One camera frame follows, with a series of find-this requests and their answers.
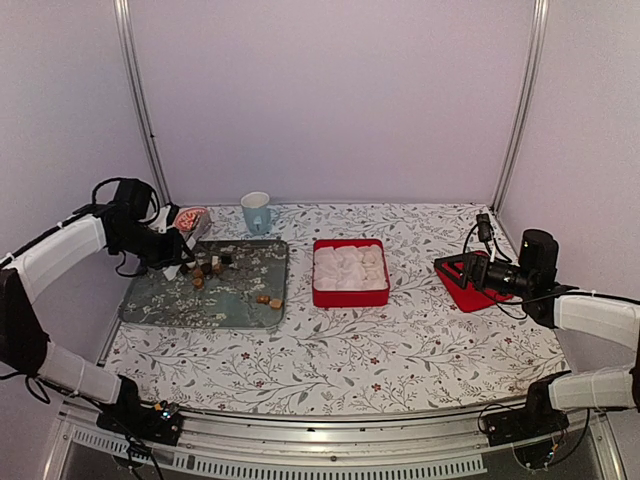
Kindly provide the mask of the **red box lid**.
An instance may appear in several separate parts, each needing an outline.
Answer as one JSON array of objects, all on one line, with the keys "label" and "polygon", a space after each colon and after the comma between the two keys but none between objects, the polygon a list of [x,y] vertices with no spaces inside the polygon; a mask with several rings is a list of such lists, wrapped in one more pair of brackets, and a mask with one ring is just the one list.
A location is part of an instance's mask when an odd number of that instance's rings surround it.
[{"label": "red box lid", "polygon": [[494,290],[489,290],[486,294],[481,293],[477,291],[471,283],[469,283],[466,290],[447,288],[446,290],[457,307],[464,313],[483,310],[494,306],[497,301],[509,301],[513,298],[512,295],[502,295]]}]

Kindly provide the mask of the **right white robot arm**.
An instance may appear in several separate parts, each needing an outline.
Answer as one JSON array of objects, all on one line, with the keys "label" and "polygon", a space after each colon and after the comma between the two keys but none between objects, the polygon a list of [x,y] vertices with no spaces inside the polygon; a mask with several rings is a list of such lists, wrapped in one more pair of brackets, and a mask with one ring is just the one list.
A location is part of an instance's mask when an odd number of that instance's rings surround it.
[{"label": "right white robot arm", "polygon": [[[523,232],[518,260],[463,252],[434,261],[434,270],[463,312],[519,306],[537,325],[588,334],[639,352],[639,302],[556,281],[559,244],[545,231]],[[574,408],[639,408],[639,361],[619,367],[548,375],[528,387],[517,427],[537,436],[556,412]]]}]

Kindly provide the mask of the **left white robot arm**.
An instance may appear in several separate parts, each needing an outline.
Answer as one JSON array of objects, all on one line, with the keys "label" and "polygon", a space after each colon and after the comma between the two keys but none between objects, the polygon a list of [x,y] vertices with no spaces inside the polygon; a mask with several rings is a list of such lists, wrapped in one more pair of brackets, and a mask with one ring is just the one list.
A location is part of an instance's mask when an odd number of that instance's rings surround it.
[{"label": "left white robot arm", "polygon": [[126,433],[138,434],[149,415],[122,396],[124,380],[51,341],[33,308],[54,281],[104,249],[134,255],[143,267],[156,270],[194,260],[175,228],[154,230],[123,204],[83,207],[1,261],[1,362],[17,375],[110,405],[111,419]]}]

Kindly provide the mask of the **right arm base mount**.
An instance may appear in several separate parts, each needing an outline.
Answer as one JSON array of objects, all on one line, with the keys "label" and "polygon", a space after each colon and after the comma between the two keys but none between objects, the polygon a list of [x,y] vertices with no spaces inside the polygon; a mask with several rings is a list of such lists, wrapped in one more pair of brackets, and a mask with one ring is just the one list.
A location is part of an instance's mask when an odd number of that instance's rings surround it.
[{"label": "right arm base mount", "polygon": [[567,415],[551,406],[548,387],[554,380],[569,373],[569,370],[561,371],[530,384],[525,404],[521,408],[504,407],[497,413],[481,414],[478,428],[487,436],[489,445],[524,441],[568,428]]}]

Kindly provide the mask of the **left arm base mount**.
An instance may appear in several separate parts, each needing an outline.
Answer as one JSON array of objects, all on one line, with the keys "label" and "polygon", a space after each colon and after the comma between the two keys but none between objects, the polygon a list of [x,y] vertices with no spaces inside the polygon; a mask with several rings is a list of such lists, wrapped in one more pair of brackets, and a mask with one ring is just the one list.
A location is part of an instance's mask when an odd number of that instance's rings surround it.
[{"label": "left arm base mount", "polygon": [[122,375],[120,391],[114,404],[99,403],[100,414],[96,425],[107,431],[130,435],[138,440],[176,446],[180,438],[184,417],[180,406],[161,400],[145,406],[137,384]]}]

